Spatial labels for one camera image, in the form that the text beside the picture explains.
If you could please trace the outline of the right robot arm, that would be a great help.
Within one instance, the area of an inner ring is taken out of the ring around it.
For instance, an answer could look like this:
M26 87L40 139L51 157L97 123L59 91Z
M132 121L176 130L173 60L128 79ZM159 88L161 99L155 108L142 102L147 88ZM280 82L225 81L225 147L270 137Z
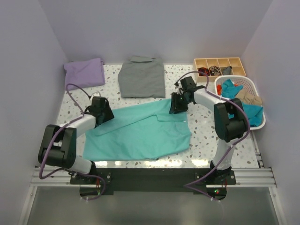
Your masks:
M233 149L250 132L250 123L239 99L227 99L196 85L192 77L178 80L176 92L171 94L170 114L183 113L190 103L202 105L214 114L214 127L218 136L217 151L210 163L209 172L201 178L188 183L186 187L201 181L220 184L232 168Z

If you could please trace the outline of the teal t shirt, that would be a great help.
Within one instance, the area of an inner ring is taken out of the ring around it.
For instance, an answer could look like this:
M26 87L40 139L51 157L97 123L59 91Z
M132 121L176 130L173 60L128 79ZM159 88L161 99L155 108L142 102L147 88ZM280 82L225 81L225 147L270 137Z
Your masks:
M86 132L83 157L91 161L135 161L183 152L191 132L185 112L170 114L169 99L114 109L114 119Z

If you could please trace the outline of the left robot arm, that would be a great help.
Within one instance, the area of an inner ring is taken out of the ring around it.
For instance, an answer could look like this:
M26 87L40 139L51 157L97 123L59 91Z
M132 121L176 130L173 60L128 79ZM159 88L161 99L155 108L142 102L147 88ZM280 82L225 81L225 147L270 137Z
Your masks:
M43 180L65 170L87 184L99 179L95 163L77 155L77 138L113 118L108 99L93 96L91 105L78 118L64 125L46 126L38 153L39 178Z

